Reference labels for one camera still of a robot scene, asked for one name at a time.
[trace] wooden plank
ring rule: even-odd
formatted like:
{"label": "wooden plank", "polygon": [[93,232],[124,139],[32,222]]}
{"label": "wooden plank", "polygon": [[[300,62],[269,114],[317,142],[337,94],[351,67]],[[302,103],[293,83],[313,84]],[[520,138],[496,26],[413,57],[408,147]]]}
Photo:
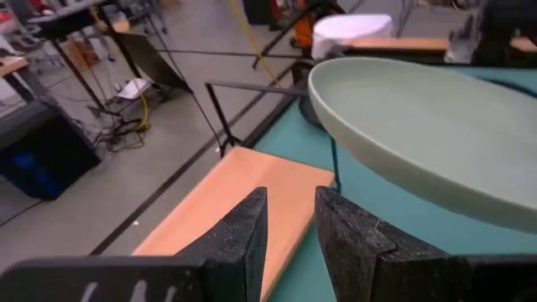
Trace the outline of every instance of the wooden plank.
{"label": "wooden plank", "polygon": [[1,58],[0,62],[3,63],[3,65],[0,66],[0,76],[5,76],[28,66],[28,61],[24,57],[7,56]]}
{"label": "wooden plank", "polygon": [[[443,38],[358,38],[343,41],[344,45],[362,49],[404,49],[446,51],[449,41]],[[513,47],[527,52],[537,52],[537,47],[528,39],[513,39]]]}
{"label": "wooden plank", "polygon": [[265,301],[314,215],[315,188],[331,171],[236,147],[153,230],[133,255],[174,255],[207,232],[259,186],[268,188]]}

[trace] wooden shelf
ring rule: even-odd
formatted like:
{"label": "wooden shelf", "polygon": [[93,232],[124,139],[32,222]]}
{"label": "wooden shelf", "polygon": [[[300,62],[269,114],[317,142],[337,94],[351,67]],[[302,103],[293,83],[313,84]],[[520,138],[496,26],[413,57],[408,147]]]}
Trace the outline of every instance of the wooden shelf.
{"label": "wooden shelf", "polygon": [[0,66],[0,76],[5,76],[28,66],[28,61],[24,57],[8,56],[1,58],[0,62],[3,63],[3,65]]}

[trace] yellow cable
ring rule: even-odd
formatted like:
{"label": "yellow cable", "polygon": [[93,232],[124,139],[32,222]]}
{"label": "yellow cable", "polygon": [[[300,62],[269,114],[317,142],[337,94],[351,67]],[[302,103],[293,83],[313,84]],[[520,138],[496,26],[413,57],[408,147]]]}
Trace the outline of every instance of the yellow cable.
{"label": "yellow cable", "polygon": [[[102,21],[99,18],[99,15],[97,13],[96,6],[90,6],[89,8],[90,15],[95,19],[95,22],[97,24],[97,27],[101,29],[102,31],[105,31],[107,29],[107,26],[105,25],[104,21]],[[136,89],[140,91],[140,87],[138,86],[138,83],[136,82],[136,79],[134,79],[134,85],[136,86]],[[146,131],[148,130],[151,125],[149,124],[149,106],[148,101],[145,99],[145,95],[142,92],[140,94],[140,99],[142,100],[142,107],[143,107],[143,120],[138,125],[138,131]]]}
{"label": "yellow cable", "polygon": [[250,45],[252,46],[253,51],[258,56],[259,60],[261,61],[261,64],[263,65],[263,68],[267,71],[268,75],[272,78],[274,83],[276,85],[283,87],[282,84],[278,81],[276,76],[274,76],[274,73],[270,70],[269,65],[265,61],[265,58],[261,55],[261,52],[259,51],[259,46],[255,42],[255,39],[253,39],[252,33],[250,33],[250,28],[248,27],[248,24],[244,20],[244,17],[242,16],[241,9],[238,7],[237,2],[235,0],[229,0],[229,2],[232,5],[233,12],[235,13],[235,16],[237,17],[238,22],[241,24],[242,31],[246,34],[246,37],[250,41]]}

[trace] concrete floor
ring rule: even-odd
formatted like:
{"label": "concrete floor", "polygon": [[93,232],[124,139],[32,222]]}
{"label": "concrete floor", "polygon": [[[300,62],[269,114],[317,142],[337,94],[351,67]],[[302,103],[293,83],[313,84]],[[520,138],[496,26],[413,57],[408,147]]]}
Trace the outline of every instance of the concrete floor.
{"label": "concrete floor", "polygon": [[[397,20],[399,10],[400,6],[394,5],[392,0],[376,0],[366,2],[358,12],[390,13]],[[165,17],[169,26],[167,43],[171,49],[251,52],[227,1],[181,0],[180,5],[165,11]],[[412,14],[404,34],[446,36],[449,29],[460,21],[461,16],[451,11],[432,13],[428,8],[420,8]],[[252,31],[261,45],[275,35],[266,27],[252,27]],[[159,48],[154,36],[151,40]],[[116,63],[101,63],[95,68],[97,78],[108,95],[112,94],[110,82],[131,78],[123,59],[116,49],[114,52],[118,57]],[[293,54],[295,50],[285,40],[273,53]],[[250,67],[252,58],[192,54],[174,54],[174,58],[217,129],[222,125],[206,93],[206,81],[261,85],[270,82],[261,68],[253,70]],[[283,59],[267,61],[275,73],[291,63],[291,60]],[[99,91],[88,73],[85,77]],[[86,109],[86,93],[66,68],[47,70],[42,82],[50,87],[51,94],[73,118],[99,125],[99,121]],[[282,82],[288,85],[289,79]],[[227,88],[217,88],[216,93],[228,120],[257,94]],[[233,132],[239,138],[245,137],[279,98],[278,95],[265,96],[233,127]],[[84,175],[58,200],[41,203],[1,227],[0,271],[25,258],[87,255],[212,136],[193,98],[186,93],[178,93],[173,100],[153,109],[150,123],[152,127],[145,137],[143,148],[122,151],[114,156],[104,154],[103,163]],[[216,145],[203,154],[139,217],[138,224],[128,228],[104,254],[129,254],[218,162],[219,155],[215,149]],[[0,196],[7,195],[4,191],[10,192],[9,198],[27,198],[14,194],[9,184],[0,185]]]}

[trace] pale green plate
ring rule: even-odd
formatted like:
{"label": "pale green plate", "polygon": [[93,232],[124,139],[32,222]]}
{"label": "pale green plate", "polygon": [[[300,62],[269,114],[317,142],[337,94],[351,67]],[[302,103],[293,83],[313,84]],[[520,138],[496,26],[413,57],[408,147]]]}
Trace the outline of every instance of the pale green plate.
{"label": "pale green plate", "polygon": [[448,210],[537,232],[534,98],[373,58],[321,63],[309,86],[328,133],[375,173]]}

